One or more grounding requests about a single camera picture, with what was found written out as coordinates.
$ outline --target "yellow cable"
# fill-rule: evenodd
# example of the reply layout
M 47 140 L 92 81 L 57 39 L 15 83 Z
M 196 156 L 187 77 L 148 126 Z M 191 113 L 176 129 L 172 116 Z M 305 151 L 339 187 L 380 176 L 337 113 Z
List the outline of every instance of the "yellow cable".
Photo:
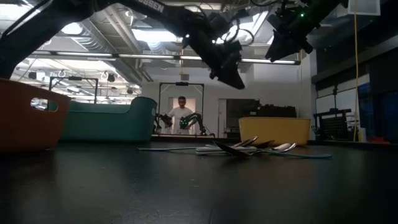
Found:
M 358 119 L 358 77 L 359 77 L 359 63 L 358 63 L 358 31 L 357 31 L 357 20 L 356 20 L 356 10 L 357 10 L 357 3 L 358 0 L 354 0 L 354 28 L 355 28 L 355 64 L 356 64 L 356 86 L 355 86 L 355 112 L 354 112 L 354 139 L 353 141 L 355 142 L 356 139 L 356 120 Z

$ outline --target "yellow box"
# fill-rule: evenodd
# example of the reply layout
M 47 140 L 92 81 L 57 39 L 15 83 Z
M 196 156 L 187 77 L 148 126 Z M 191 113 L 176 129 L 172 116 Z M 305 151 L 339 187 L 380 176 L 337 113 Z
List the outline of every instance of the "yellow box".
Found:
M 241 118 L 239 129 L 242 141 L 258 136 L 254 144 L 275 140 L 274 144 L 307 144 L 311 119 L 307 118 Z

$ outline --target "table surface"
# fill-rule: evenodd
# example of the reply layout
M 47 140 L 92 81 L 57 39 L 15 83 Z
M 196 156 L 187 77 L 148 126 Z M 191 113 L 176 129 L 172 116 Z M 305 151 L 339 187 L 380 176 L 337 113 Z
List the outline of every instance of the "table surface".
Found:
M 152 147 L 193 144 L 154 142 Z M 309 146 L 333 159 L 139 152 L 63 143 L 0 157 L 1 223 L 395 223 L 397 153 Z

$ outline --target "orange basket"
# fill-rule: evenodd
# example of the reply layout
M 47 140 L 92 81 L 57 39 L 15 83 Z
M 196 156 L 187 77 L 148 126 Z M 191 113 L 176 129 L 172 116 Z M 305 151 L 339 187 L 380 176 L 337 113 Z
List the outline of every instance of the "orange basket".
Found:
M 0 78 L 0 152 L 42 151 L 57 145 L 70 98 Z M 31 107 L 34 98 L 55 102 L 55 111 Z

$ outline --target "desk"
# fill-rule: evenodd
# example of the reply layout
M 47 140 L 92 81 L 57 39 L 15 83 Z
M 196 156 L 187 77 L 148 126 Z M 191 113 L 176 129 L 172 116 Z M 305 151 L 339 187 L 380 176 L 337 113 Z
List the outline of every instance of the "desk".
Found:
M 153 142 L 152 147 L 198 144 Z M 309 146 L 330 160 L 139 152 L 132 144 L 61 143 L 0 157 L 8 223 L 394 223 L 397 153 Z

